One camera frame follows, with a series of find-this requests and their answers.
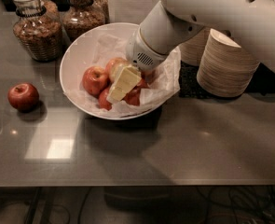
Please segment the white gripper with vent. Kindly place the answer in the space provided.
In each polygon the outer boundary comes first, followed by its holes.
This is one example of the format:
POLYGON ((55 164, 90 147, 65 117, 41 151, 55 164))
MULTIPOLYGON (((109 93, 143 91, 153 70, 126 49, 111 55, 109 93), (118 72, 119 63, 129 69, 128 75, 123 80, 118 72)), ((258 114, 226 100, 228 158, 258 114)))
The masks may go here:
MULTIPOLYGON (((141 29, 138 28, 127 42, 126 59, 141 71, 152 71, 167 59, 167 55, 153 51, 145 43, 141 29)), ((134 66, 117 68, 107 96, 107 101, 111 104, 120 102, 141 81, 141 72, 134 66)))

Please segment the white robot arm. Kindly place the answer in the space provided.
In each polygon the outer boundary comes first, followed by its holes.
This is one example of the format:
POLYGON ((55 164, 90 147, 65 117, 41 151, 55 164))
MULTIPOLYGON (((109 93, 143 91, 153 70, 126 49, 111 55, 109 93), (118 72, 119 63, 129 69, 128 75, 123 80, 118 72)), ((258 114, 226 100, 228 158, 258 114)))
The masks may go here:
POLYGON ((170 52, 210 29, 197 81, 209 94, 243 94, 257 66, 275 71, 273 0, 108 0, 114 21, 139 24, 126 47, 127 59, 152 71, 170 52))

